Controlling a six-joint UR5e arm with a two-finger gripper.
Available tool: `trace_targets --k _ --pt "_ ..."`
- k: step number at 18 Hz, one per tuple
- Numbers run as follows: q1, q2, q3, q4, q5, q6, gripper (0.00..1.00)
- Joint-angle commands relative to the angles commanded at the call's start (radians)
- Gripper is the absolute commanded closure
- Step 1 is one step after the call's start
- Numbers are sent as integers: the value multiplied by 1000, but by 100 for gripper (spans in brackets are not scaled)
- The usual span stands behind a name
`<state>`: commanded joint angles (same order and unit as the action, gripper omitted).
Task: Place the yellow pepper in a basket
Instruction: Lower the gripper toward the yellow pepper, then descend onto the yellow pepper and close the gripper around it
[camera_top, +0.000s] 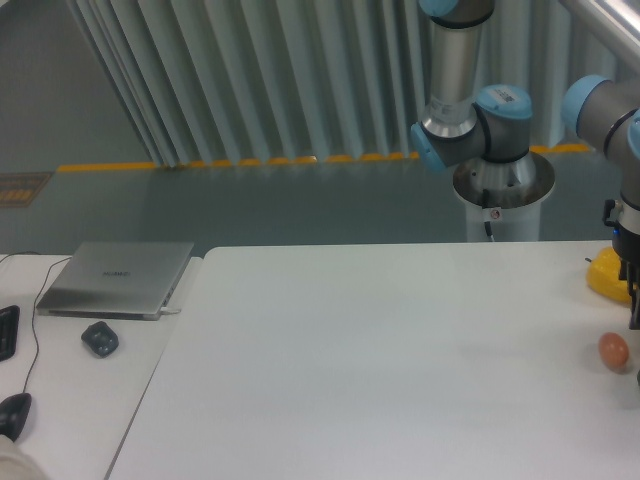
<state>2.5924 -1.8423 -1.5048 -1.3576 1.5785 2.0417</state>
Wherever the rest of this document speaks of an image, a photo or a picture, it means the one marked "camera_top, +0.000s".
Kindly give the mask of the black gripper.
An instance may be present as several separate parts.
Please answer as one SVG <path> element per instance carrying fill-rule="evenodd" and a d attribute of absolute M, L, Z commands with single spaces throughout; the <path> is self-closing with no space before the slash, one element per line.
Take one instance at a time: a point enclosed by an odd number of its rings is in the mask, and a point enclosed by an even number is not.
<path fill-rule="evenodd" d="M 604 203 L 603 223 L 613 229 L 612 246 L 620 257 L 621 280 L 639 279 L 639 211 L 623 199 L 607 199 Z M 640 329 L 639 284 L 628 282 L 631 298 L 630 330 Z"/>

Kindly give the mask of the beige sleeve forearm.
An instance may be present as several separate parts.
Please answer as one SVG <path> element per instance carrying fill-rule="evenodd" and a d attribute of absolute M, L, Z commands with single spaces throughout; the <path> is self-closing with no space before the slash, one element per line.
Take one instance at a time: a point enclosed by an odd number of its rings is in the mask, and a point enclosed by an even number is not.
<path fill-rule="evenodd" d="M 45 480 L 47 475 L 8 437 L 1 436 L 1 479 Z"/>

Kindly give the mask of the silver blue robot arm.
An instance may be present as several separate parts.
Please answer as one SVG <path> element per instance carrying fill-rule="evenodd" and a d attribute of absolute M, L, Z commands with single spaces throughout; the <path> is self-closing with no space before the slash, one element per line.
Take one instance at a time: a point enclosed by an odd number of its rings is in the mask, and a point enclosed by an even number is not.
<path fill-rule="evenodd" d="M 542 202 L 551 193 L 551 164 L 530 148 L 532 101 L 507 84 L 473 87 L 480 34 L 491 1 L 424 1 L 431 20 L 431 94 L 411 128 L 429 168 L 452 168 L 453 188 L 466 208 L 469 241 L 537 240 Z M 619 277 L 639 300 L 639 82 L 599 75 L 577 80 L 561 105 L 564 124 L 621 170 L 620 195 L 604 205 L 620 259 Z"/>

